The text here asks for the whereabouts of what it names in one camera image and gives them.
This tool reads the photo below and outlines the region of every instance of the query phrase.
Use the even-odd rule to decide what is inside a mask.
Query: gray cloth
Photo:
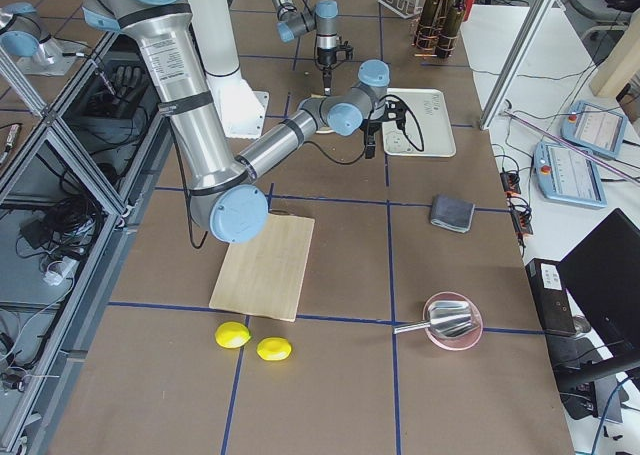
[[[437,227],[466,233],[471,228],[471,219],[475,208],[475,204],[471,202],[465,202],[442,194],[436,195],[431,207],[430,221]]]

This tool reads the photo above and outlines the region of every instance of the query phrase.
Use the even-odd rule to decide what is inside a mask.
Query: bottle
[[[430,30],[434,25],[439,8],[440,0],[424,1],[422,13],[420,14],[420,20],[418,21],[418,27],[416,29],[416,34],[413,37],[413,44],[418,48],[427,48],[421,46],[421,42],[423,42],[426,37],[431,35]]]
[[[465,0],[454,0],[447,11],[447,18],[444,21],[435,50],[438,58],[447,58],[453,52],[458,32],[460,31],[460,25],[466,12],[464,2]]]

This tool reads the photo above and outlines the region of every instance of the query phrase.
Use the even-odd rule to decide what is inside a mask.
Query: silver utensil
[[[469,302],[463,300],[436,300],[428,309],[428,319],[393,327],[393,333],[429,329],[436,337],[456,339],[476,329]]]

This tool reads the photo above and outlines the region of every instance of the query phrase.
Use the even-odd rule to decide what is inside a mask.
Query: black monitor
[[[640,377],[640,229],[613,210],[562,259],[558,272],[614,355],[565,377],[565,388],[621,371]],[[640,389],[640,379],[634,383]]]

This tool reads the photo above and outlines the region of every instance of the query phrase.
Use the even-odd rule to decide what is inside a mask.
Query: lemon
[[[262,340],[256,350],[263,360],[277,362],[291,354],[291,343],[286,338],[269,337]]]
[[[221,347],[239,348],[251,340],[251,332],[239,322],[224,322],[216,330],[215,337]]]

